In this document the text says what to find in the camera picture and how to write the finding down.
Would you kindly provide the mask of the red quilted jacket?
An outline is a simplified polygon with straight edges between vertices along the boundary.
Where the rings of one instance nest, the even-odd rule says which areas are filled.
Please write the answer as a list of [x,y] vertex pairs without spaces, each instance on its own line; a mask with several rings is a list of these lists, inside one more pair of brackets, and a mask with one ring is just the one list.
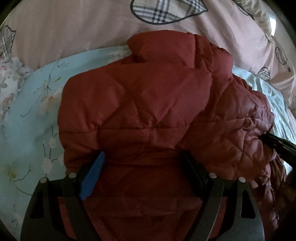
[[201,209],[202,169],[245,178],[270,237],[285,168],[259,138],[274,123],[267,97],[206,37],[164,30],[127,43],[130,56],[67,81],[58,113],[67,173],[105,154],[84,201],[100,237],[182,240]]

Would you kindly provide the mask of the light blue floral quilt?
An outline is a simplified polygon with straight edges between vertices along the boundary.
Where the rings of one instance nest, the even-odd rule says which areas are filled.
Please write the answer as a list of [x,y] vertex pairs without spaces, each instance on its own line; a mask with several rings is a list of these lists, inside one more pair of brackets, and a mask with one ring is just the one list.
[[[128,56],[131,54],[132,52],[128,46]],[[66,172],[64,148],[59,139],[58,127],[62,92],[69,79],[49,81],[47,85],[49,93],[41,100],[37,99],[37,94],[41,91],[40,81],[32,79],[26,81],[9,111],[8,119],[1,132],[1,170],[10,179],[10,182],[16,185],[17,191],[21,192],[29,202],[41,178],[47,177],[49,180],[59,180],[70,174]],[[253,86],[250,87],[254,91],[259,91]],[[273,127],[268,132],[295,144],[295,137],[288,138],[281,135],[276,125],[276,122],[280,120],[280,114],[275,111],[269,101],[269,97],[274,94],[275,89],[268,87],[267,90],[260,90],[259,92],[267,97],[271,111],[274,114]],[[283,159],[281,161],[285,168],[286,161]],[[211,172],[206,169],[202,169],[200,172],[202,179],[201,196],[201,189],[209,173]],[[285,171],[285,180],[275,193],[274,205],[279,216],[277,228],[281,227],[282,224],[294,224],[294,220],[287,220],[284,216],[285,209],[278,207],[278,199],[287,180]],[[270,237],[277,240],[294,240],[295,234],[291,233],[285,236],[276,229]]]

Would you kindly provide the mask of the white floral bed sheet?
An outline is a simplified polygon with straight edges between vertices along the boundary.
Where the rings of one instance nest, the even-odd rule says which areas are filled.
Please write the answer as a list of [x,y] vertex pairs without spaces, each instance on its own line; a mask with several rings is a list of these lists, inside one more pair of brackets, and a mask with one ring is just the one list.
[[6,124],[9,109],[23,87],[25,79],[33,72],[19,58],[8,54],[1,59],[1,129]]

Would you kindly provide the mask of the pink heart-print duvet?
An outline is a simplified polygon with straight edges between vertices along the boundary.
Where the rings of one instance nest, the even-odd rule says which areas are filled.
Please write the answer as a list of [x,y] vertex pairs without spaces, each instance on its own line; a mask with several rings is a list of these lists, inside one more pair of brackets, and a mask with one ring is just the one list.
[[189,55],[195,35],[204,36],[295,102],[295,66],[271,35],[261,1],[21,1],[1,24],[1,58],[38,69],[144,35],[145,49],[158,55]]

